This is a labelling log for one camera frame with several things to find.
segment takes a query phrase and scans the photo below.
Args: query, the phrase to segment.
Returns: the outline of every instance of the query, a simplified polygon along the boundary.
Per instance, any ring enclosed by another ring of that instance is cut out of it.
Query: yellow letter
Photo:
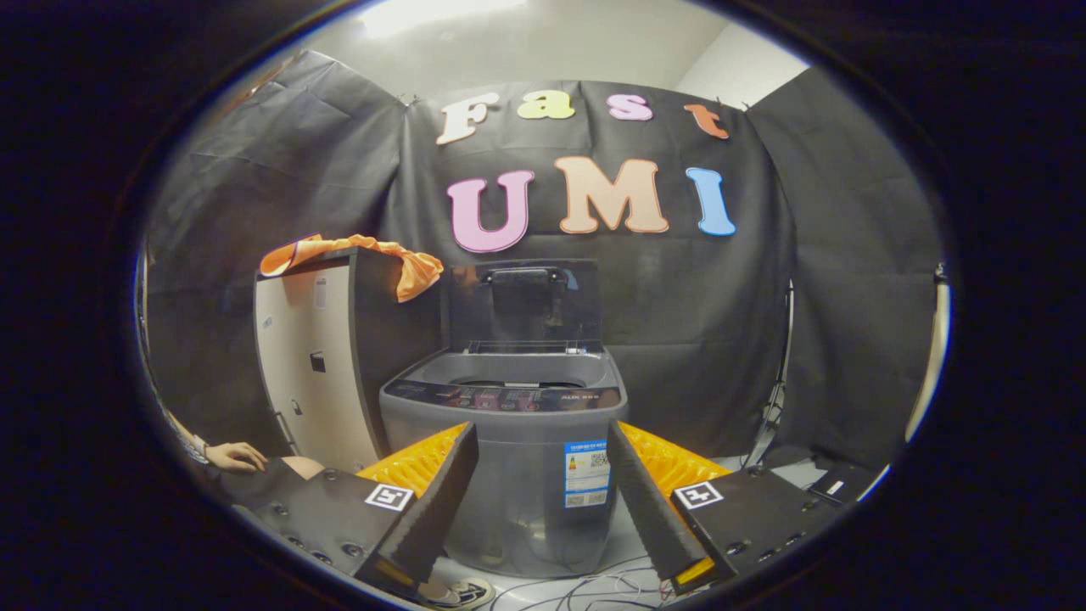
[[[525,96],[517,114],[523,118],[569,118],[573,116],[573,106],[569,104],[569,93],[544,89]]]
[[[589,202],[604,222],[614,230],[622,219],[626,202],[630,217],[626,227],[631,231],[659,232],[668,229],[656,198],[656,164],[644,158],[628,158],[614,182],[607,179],[596,162],[586,156],[563,156],[554,166],[566,173],[568,214],[559,222],[567,233],[590,233],[599,222],[589,214]]]
[[[468,119],[482,123],[487,118],[487,104],[496,104],[497,100],[497,93],[483,93],[441,109],[445,115],[445,131],[438,136],[438,143],[447,144],[475,133],[475,126],[468,125]]]

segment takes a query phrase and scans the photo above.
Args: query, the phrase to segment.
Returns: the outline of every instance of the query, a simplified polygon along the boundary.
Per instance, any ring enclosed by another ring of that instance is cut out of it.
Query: label
[[[674,495],[679,497],[679,500],[682,501],[684,506],[686,506],[686,509],[697,509],[699,507],[724,500],[724,497],[720,494],[720,492],[714,488],[712,484],[709,484],[708,482],[675,488]]]
[[[392,511],[402,511],[414,494],[415,493],[407,488],[381,484],[374,488],[374,492],[366,498],[366,502],[374,507],[382,507],[384,509],[391,509]]]
[[[617,386],[605,389],[505,389],[459,386],[397,380],[384,390],[402,397],[447,408],[502,412],[569,412],[614,408],[621,403]]]
[[[566,472],[566,509],[607,502],[610,484],[607,440],[566,444],[561,468]]]
[[[326,305],[328,305],[328,278],[320,276],[317,278],[317,285],[313,291],[313,307],[317,310],[324,310]]]

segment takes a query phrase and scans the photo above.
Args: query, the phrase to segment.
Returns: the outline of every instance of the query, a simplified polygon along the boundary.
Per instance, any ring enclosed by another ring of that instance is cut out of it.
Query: handle
[[[294,453],[294,456],[300,456],[301,453],[298,451],[298,444],[294,443],[294,436],[290,434],[290,429],[287,427],[287,419],[282,418],[282,415],[275,412],[276,422],[279,423],[279,429],[282,431],[283,437],[287,438],[287,445]]]

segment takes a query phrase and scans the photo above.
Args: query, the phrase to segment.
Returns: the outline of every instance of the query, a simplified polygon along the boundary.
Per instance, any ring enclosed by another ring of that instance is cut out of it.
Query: screw hole
[[[743,553],[744,551],[746,551],[747,547],[748,545],[746,542],[735,542],[734,544],[731,544],[727,548],[724,548],[724,553],[727,553],[728,556],[735,556],[736,553]]]

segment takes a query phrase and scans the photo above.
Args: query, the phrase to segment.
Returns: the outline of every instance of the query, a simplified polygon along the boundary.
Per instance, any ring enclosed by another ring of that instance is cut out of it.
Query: blue letter
[[[711,169],[689,167],[686,175],[697,187],[697,198],[702,201],[702,220],[697,228],[710,236],[730,236],[735,232],[735,225],[728,219],[724,209],[724,195],[720,192],[720,174]]]

